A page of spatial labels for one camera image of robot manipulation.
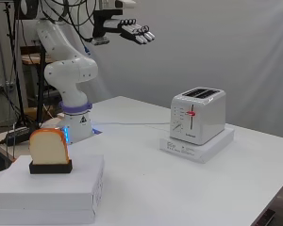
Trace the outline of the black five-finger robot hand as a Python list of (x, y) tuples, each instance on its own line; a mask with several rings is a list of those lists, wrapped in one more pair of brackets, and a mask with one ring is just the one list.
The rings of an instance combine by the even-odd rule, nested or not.
[(148, 25), (141, 26), (137, 24), (136, 19), (116, 19), (116, 16), (122, 14), (121, 9), (103, 9), (94, 12), (92, 32), (94, 45), (108, 44), (107, 33), (117, 33), (139, 45), (147, 44), (156, 38)]

